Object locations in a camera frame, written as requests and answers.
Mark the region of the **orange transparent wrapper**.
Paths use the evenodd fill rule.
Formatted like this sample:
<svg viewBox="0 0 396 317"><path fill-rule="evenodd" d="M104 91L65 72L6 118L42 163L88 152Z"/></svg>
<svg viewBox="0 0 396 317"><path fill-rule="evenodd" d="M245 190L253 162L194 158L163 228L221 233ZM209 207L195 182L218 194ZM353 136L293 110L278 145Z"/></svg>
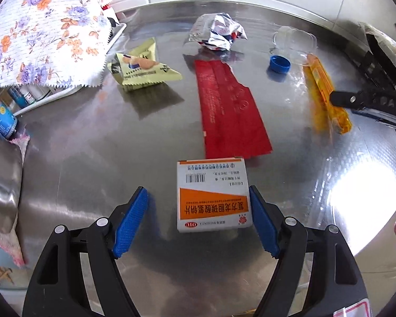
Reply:
<svg viewBox="0 0 396 317"><path fill-rule="evenodd" d="M330 102L330 94L335 92L333 82L314 54L306 56L307 64L303 67L305 82L313 99L313 123L318 132L327 130L338 134L351 131L352 123L348 112L343 107L336 107Z"/></svg>

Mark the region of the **clear plastic bottle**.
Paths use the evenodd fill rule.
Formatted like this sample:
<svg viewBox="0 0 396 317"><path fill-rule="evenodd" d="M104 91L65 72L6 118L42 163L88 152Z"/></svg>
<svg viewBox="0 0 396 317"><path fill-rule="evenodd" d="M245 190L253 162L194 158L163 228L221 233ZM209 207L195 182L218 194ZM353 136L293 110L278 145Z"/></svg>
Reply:
<svg viewBox="0 0 396 317"><path fill-rule="evenodd" d="M280 55L293 64L308 66L308 55L318 47L315 35L291 26L281 26L272 37L271 54Z"/></svg>

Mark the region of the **blue bottle cap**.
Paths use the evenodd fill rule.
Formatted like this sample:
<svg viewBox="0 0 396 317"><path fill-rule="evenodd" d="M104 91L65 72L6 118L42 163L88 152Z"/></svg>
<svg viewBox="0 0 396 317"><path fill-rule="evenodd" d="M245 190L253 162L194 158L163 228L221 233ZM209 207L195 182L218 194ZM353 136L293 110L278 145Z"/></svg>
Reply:
<svg viewBox="0 0 396 317"><path fill-rule="evenodd" d="M272 55L270 57L269 69L278 74L286 74L290 70L290 61L280 55Z"/></svg>

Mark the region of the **orange white medicine box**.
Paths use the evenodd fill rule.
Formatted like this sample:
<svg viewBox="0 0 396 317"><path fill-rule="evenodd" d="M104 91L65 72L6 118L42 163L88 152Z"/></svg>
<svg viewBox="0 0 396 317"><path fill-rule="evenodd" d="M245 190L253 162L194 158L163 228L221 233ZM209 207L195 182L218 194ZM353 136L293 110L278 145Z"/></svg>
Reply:
<svg viewBox="0 0 396 317"><path fill-rule="evenodd" d="M241 157L177 163L177 230L207 232L252 225Z"/></svg>

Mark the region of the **red foil snack bag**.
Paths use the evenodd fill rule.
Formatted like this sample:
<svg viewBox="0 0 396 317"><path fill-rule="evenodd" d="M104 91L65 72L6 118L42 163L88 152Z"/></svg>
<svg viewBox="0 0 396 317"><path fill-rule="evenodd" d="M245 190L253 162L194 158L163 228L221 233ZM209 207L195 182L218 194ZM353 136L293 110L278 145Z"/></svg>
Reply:
<svg viewBox="0 0 396 317"><path fill-rule="evenodd" d="M219 60L194 62L202 113L205 157L249 159L272 152L250 89Z"/></svg>

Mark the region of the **silver foil wrapper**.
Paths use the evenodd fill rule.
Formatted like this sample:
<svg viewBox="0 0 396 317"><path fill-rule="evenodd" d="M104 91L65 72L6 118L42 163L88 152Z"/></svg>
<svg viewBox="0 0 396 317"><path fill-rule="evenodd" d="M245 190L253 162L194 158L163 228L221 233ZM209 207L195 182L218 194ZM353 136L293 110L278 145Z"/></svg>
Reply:
<svg viewBox="0 0 396 317"><path fill-rule="evenodd" d="M186 42L196 42L212 51L229 51L237 39L247 39L244 27L227 13L212 13L197 18Z"/></svg>

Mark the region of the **yellow-green snack packet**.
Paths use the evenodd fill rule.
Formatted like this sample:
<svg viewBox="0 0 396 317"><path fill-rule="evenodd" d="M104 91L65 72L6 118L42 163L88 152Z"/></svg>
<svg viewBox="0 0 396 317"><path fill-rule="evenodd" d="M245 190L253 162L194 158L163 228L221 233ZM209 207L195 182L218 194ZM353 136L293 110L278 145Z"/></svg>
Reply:
<svg viewBox="0 0 396 317"><path fill-rule="evenodd" d="M107 69L125 92L182 80L179 72L157 61L155 38L147 39L128 54L115 53Z"/></svg>

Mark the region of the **stainless steel pot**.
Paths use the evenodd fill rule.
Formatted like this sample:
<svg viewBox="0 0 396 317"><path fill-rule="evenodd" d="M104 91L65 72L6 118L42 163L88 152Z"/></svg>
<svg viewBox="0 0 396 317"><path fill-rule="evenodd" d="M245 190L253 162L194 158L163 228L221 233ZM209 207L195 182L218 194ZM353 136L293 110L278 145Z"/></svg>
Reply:
<svg viewBox="0 0 396 317"><path fill-rule="evenodd" d="M9 233L18 214L23 163L20 148L0 135L0 232Z"/></svg>

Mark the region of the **blue-label small bottle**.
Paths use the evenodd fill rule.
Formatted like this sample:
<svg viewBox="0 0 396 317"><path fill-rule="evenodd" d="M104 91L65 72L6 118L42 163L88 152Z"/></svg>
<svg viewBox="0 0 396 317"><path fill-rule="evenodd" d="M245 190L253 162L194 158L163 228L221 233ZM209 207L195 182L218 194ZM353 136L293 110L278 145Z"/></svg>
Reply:
<svg viewBox="0 0 396 317"><path fill-rule="evenodd" d="M12 112L8 109L7 105L0 101L0 134L5 139L10 139L15 132L18 120Z"/></svg>

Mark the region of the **floral cloth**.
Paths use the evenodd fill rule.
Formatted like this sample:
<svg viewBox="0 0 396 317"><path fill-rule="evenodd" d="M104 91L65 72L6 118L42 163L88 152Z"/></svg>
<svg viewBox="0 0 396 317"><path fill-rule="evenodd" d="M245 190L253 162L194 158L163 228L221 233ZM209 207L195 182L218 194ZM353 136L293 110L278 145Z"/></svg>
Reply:
<svg viewBox="0 0 396 317"><path fill-rule="evenodd" d="M110 0L3 0L0 4L0 88L68 87L82 60L103 53Z"/></svg>

